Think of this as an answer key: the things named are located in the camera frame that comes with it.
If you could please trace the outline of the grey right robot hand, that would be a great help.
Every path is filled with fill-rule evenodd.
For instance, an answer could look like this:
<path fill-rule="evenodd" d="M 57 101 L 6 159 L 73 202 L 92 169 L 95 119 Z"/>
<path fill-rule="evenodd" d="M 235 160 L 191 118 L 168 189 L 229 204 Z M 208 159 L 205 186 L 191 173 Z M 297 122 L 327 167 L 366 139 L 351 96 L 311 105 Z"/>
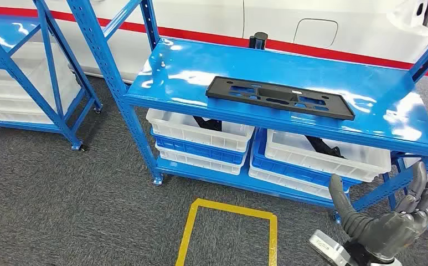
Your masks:
<path fill-rule="evenodd" d="M 423 162 L 412 166 L 407 195 L 395 209 L 380 218 L 357 212 L 345 195 L 340 176 L 331 176 L 328 189 L 349 235 L 343 247 L 357 265 L 389 264 L 428 228 L 428 176 Z"/>

